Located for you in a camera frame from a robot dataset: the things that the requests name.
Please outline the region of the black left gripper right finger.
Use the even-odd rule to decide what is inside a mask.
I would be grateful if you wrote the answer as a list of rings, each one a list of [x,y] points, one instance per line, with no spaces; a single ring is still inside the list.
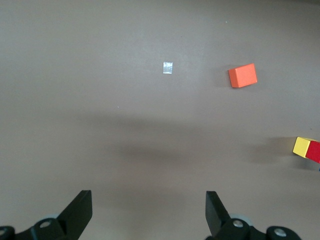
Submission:
[[[208,240],[299,240],[293,230],[283,226],[270,226],[263,233],[245,220],[232,218],[217,192],[207,191],[205,195],[205,219],[211,235]]]

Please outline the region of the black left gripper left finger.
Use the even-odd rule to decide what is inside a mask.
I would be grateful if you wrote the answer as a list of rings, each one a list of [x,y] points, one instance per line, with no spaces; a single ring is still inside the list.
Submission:
[[[22,232],[0,227],[2,240],[78,240],[93,216],[92,191],[82,190],[57,216],[42,219]]]

